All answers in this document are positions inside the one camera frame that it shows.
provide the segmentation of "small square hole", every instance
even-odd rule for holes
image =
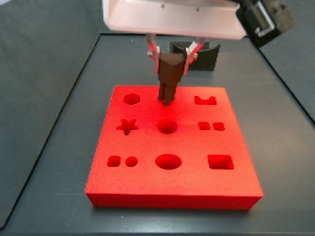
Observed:
[[[120,156],[111,156],[107,161],[108,167],[117,167],[120,165]]]
[[[229,155],[208,155],[209,168],[215,170],[233,170]]]
[[[213,128],[213,130],[216,130],[216,131],[224,131],[224,130],[225,130],[224,124],[223,124],[221,122],[215,122],[215,123],[212,124],[212,128]]]
[[[211,130],[211,124],[208,122],[199,122],[197,126],[199,130]]]

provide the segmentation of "shape sorting board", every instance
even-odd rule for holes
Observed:
[[[223,88],[115,88],[87,180],[95,207],[249,209],[263,192]]]

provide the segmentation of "table surface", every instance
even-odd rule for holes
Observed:
[[[184,38],[157,38],[163,52],[171,41]],[[99,40],[0,234],[315,233],[314,123],[249,41],[216,43],[221,47],[215,71],[189,72],[181,86],[228,91],[264,192],[253,208],[215,211],[89,204],[85,182],[112,88],[157,85],[144,36],[108,35]]]

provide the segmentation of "hole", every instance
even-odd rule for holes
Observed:
[[[137,130],[139,127],[135,125],[136,120],[132,119],[131,121],[127,121],[125,119],[121,119],[121,125],[116,127],[117,130],[123,130],[123,134],[128,135],[132,130]]]
[[[209,168],[215,170],[233,170],[229,155],[208,155]]]
[[[164,154],[156,158],[155,164],[164,170],[173,170],[180,167],[181,159],[172,154]]]
[[[163,134],[169,135],[177,130],[177,123],[171,119],[163,119],[156,124],[156,127]]]
[[[208,122],[199,122],[197,126],[199,130],[211,130],[211,124]]]
[[[212,124],[212,128],[213,128],[213,130],[217,130],[217,131],[224,131],[225,130],[224,124],[220,123],[220,122],[215,122]]]
[[[108,167],[117,167],[120,165],[120,156],[111,156],[107,161]]]
[[[123,102],[135,105],[136,103],[140,102],[140,95],[131,93],[123,97]]]
[[[216,105],[215,97],[209,97],[207,100],[203,100],[199,96],[195,96],[196,105]]]
[[[281,3],[281,4],[280,4],[280,8],[281,8],[281,10],[285,10],[287,4],[285,4],[285,3]]]
[[[276,14],[277,13],[277,7],[273,6],[272,11]]]
[[[125,165],[128,167],[135,167],[137,164],[137,158],[136,157],[129,157],[125,159]]]

